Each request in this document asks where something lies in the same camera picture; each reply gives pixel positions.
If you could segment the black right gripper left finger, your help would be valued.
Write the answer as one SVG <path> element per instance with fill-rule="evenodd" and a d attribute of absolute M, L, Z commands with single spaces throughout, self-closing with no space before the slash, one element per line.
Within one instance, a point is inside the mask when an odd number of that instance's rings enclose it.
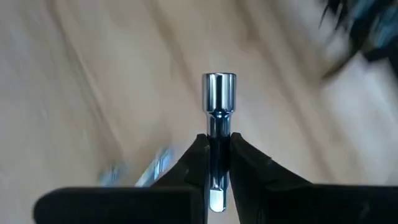
<path fill-rule="evenodd" d="M 65 187 L 41 196 L 36 223 L 206 223 L 209 142 L 199 134 L 150 187 Z"/>

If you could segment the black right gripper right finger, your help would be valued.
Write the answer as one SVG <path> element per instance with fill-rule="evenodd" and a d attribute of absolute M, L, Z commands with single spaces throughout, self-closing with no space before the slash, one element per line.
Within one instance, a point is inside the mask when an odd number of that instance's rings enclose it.
<path fill-rule="evenodd" d="M 230 139 L 229 176 L 240 223 L 397 224 L 397 187 L 313 184 Z"/>

